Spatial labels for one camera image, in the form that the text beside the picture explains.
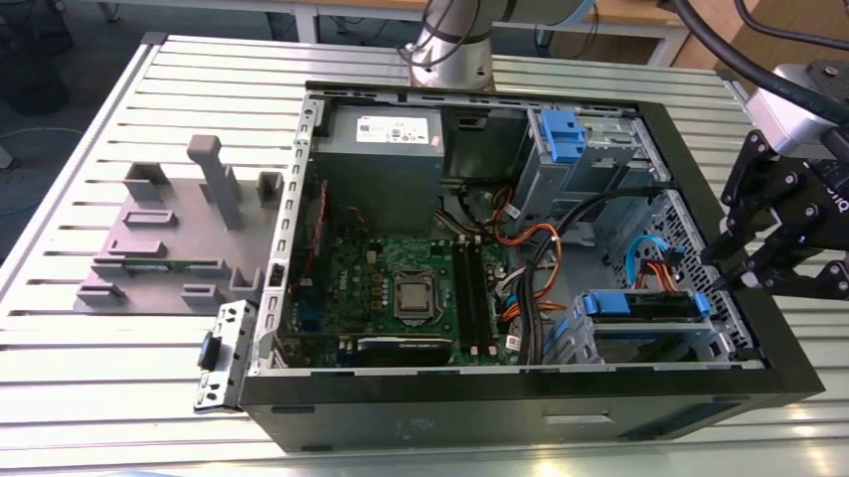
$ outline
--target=sticker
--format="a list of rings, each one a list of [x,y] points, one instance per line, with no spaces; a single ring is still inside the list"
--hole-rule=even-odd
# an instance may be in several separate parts
[[[515,219],[519,216],[519,209],[516,209],[512,204],[506,204],[504,213]]]
[[[504,343],[504,348],[511,351],[518,351],[522,347],[522,338],[515,335],[507,335],[507,343]]]
[[[362,116],[356,119],[356,142],[428,144],[424,117]]]

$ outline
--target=ram slot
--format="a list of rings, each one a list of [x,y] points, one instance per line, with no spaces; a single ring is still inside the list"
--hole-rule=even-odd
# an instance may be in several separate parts
[[[468,247],[466,259],[478,350],[480,355],[494,355],[492,320],[490,319],[490,307],[487,306],[487,276],[483,270],[479,246]]]
[[[454,295],[456,297],[455,303],[456,319],[460,332],[460,351],[463,353],[471,353],[472,347],[476,346],[476,340],[466,256],[466,244],[454,243],[451,247],[451,261],[454,262]]]

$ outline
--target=motherboard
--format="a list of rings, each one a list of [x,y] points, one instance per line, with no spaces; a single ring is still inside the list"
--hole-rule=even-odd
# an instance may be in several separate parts
[[[284,338],[287,363],[311,368],[510,363],[488,291],[504,276],[499,245],[339,237],[328,248],[324,289],[299,293],[300,333]]]

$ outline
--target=aluminum slotted table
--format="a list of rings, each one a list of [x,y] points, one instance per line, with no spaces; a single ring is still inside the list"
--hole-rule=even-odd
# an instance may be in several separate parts
[[[177,466],[163,472],[208,475],[208,464],[232,462],[297,466],[297,475],[327,475],[327,466],[396,475],[398,465],[404,475],[849,474],[849,305],[830,301],[777,300],[827,392],[662,444],[285,457],[244,415],[193,415],[212,317],[72,311],[127,168],[159,161],[169,177],[199,178],[184,150],[205,133],[239,177],[285,175],[304,82],[406,84],[407,72],[391,50],[145,38],[0,271],[0,473]],[[751,124],[714,74],[498,57],[495,80],[503,91],[663,102],[722,189]]]

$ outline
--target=green motherboard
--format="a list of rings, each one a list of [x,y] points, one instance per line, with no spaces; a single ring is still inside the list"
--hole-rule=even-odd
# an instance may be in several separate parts
[[[335,347],[344,346],[346,336],[450,340],[452,366],[511,362],[502,351],[504,337],[498,335],[498,315],[490,293],[475,296],[474,300],[479,306],[486,302],[486,327],[491,330],[496,346],[472,352],[468,347],[462,347],[460,334],[468,331],[462,329],[458,312],[454,247],[451,240],[424,238],[335,239],[328,247],[323,306],[303,300],[296,307],[303,328],[300,336],[313,335],[301,343],[305,366],[343,366],[337,362]],[[476,249],[482,263],[482,270],[476,271],[491,289],[496,277],[503,274],[504,251],[496,244],[480,245]],[[419,294],[414,293],[418,289],[427,290],[426,298],[419,299]]]

